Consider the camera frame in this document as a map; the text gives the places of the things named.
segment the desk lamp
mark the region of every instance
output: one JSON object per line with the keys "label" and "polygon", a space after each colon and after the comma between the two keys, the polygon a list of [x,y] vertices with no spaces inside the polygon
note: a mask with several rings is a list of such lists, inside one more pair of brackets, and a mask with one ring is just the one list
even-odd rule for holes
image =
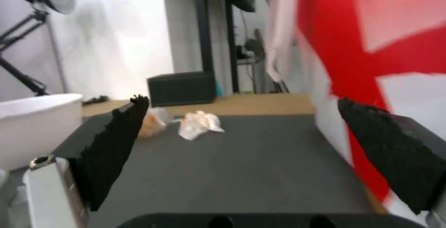
{"label": "desk lamp", "polygon": [[[11,45],[25,38],[29,33],[31,33],[32,31],[34,31],[35,29],[39,28],[40,26],[46,23],[46,16],[49,13],[35,7],[36,4],[45,4],[54,11],[60,12],[62,14],[69,14],[74,10],[76,1],[75,0],[26,0],[26,1],[32,4],[32,7],[34,9],[32,14],[29,14],[23,20],[21,20],[16,25],[6,30],[5,33],[0,35],[0,66],[2,66],[11,75],[13,75],[20,82],[22,82],[26,87],[32,90],[36,96],[48,95],[48,93],[45,91],[46,86],[44,84],[20,72],[11,63],[6,61],[2,57],[2,53],[4,50],[11,47]],[[33,19],[37,21],[34,25],[27,28],[27,30],[25,30],[18,36],[10,37],[12,33],[16,32],[17,30],[19,30],[21,27],[23,27],[25,24],[27,24]]]}

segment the white plastic bin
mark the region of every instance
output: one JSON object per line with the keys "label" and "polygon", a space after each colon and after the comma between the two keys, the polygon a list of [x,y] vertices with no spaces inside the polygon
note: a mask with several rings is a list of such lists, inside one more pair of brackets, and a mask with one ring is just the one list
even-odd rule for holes
{"label": "white plastic bin", "polygon": [[0,103],[0,168],[14,170],[51,153],[82,123],[82,95]]}

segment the black cable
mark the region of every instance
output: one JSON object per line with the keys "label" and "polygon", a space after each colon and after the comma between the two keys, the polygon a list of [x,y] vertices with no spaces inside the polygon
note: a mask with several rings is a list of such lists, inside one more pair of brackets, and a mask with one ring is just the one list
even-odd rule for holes
{"label": "black cable", "polygon": [[245,27],[245,43],[248,40],[248,28],[246,26],[245,15],[243,15],[243,11],[240,9],[240,15],[242,16],[243,26]]}
{"label": "black cable", "polygon": [[290,90],[288,90],[288,87],[286,86],[284,81],[282,81],[282,85],[283,85],[283,88],[285,89],[286,93],[290,93]]}

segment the white wall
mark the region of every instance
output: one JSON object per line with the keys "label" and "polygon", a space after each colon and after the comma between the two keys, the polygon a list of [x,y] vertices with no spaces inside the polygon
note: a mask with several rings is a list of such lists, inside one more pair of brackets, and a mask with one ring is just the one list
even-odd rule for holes
{"label": "white wall", "polygon": [[148,95],[146,79],[174,72],[164,0],[77,0],[52,21],[70,92]]}
{"label": "white wall", "polygon": [[[1,0],[0,34],[32,12],[25,0]],[[3,53],[3,57],[24,74],[48,86],[50,93],[63,93],[60,74],[46,26],[35,30]],[[30,97],[33,93],[0,67],[0,101]]]}

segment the cable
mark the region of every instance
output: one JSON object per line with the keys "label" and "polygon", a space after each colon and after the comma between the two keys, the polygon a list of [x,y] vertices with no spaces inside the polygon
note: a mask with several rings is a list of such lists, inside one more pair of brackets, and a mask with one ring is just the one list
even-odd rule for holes
{"label": "cable", "polygon": [[[249,66],[251,65],[251,68],[252,68],[252,75],[250,75],[249,74]],[[254,92],[254,94],[257,94],[256,92],[255,92],[255,90],[256,90],[256,88],[257,88],[257,86],[256,86],[256,84],[255,84],[255,80],[254,80],[254,63],[251,61],[249,61],[249,58],[247,58],[247,63],[246,63],[246,74],[247,74],[247,76],[249,77],[249,79],[251,79],[251,82],[252,82],[252,90],[253,90],[253,92]]]}
{"label": "cable", "polygon": [[242,16],[242,20],[243,20],[243,26],[245,27],[245,43],[248,40],[248,28],[246,26],[246,20],[245,20],[245,15],[243,14],[243,11],[241,9],[240,10],[240,15]]}
{"label": "cable", "polygon": [[283,85],[283,88],[285,89],[286,93],[290,93],[290,90],[288,90],[288,87],[286,86],[284,81],[282,81],[282,85]]}

